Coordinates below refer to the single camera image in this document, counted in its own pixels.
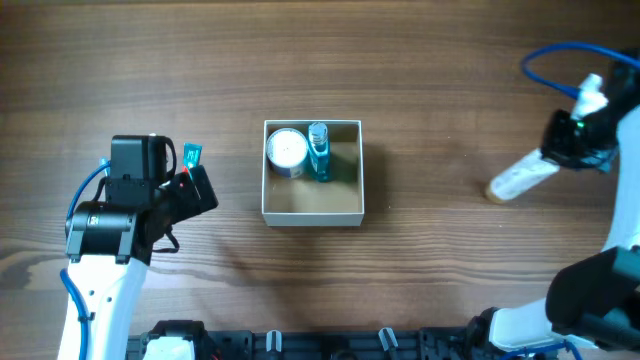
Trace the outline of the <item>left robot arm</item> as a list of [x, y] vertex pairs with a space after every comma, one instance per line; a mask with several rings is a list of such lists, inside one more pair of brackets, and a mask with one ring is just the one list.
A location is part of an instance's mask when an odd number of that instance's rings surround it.
[[71, 200], [60, 272], [68, 305], [58, 350], [61, 359], [122, 359], [155, 243], [170, 241], [179, 222], [217, 207], [202, 148], [182, 153], [159, 135], [116, 135], [111, 155], [90, 174], [99, 181], [94, 197]]

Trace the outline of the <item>blue mouthwash bottle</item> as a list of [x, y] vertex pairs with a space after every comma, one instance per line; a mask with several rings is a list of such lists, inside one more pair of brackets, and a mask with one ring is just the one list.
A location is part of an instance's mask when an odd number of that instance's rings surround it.
[[322, 122], [311, 123], [307, 130], [307, 140], [312, 176], [319, 182], [329, 182], [330, 141], [327, 125]]

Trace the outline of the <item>white lotion tube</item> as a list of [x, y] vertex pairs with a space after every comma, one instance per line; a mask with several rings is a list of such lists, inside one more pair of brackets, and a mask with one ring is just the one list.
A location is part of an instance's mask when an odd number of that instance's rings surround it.
[[559, 170], [559, 165], [545, 160], [536, 148], [494, 177], [485, 188], [485, 196], [494, 203], [511, 201]]

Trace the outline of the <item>Colgate toothpaste tube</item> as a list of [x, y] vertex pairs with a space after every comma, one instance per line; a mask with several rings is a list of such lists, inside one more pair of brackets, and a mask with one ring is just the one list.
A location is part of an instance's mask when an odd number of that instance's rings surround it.
[[191, 170], [200, 164], [201, 154], [201, 145], [185, 143], [183, 147], [183, 172], [191, 173]]

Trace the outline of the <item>cotton swab jar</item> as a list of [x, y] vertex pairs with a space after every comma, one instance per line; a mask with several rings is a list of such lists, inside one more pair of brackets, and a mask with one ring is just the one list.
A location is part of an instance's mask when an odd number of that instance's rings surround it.
[[282, 128], [267, 139], [266, 156], [273, 172], [285, 178], [304, 174], [308, 147], [304, 135], [293, 128]]

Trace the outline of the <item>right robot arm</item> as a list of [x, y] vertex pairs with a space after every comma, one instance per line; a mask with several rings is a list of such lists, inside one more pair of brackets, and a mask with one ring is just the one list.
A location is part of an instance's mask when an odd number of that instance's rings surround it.
[[[554, 52], [579, 50], [611, 59], [609, 76], [577, 86], [549, 81], [529, 68]], [[613, 218], [599, 253], [557, 273], [544, 298], [517, 308], [492, 308], [451, 340], [466, 359], [550, 359], [563, 349], [639, 350], [639, 51], [565, 42], [526, 55], [529, 79], [572, 98], [554, 112], [541, 145], [495, 176], [485, 195], [510, 201], [560, 169], [610, 171], [619, 165]]]

